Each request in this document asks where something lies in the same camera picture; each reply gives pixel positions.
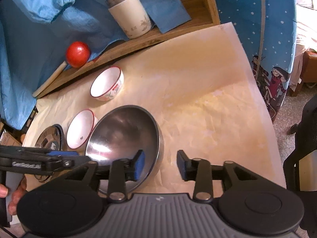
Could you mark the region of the person's left hand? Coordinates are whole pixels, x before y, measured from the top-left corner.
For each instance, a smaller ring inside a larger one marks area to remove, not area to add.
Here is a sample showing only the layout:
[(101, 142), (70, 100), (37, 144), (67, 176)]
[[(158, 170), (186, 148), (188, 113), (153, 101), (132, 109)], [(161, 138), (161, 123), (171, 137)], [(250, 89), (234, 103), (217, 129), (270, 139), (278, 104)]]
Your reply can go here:
[[(8, 205), (8, 213), (10, 215), (17, 214), (17, 204), (19, 203), (20, 199), (27, 194), (27, 180), (24, 176), (17, 187), (16, 191), (12, 192), (11, 202)], [(8, 195), (8, 188), (4, 185), (0, 185), (0, 196), (1, 198), (5, 198)]]

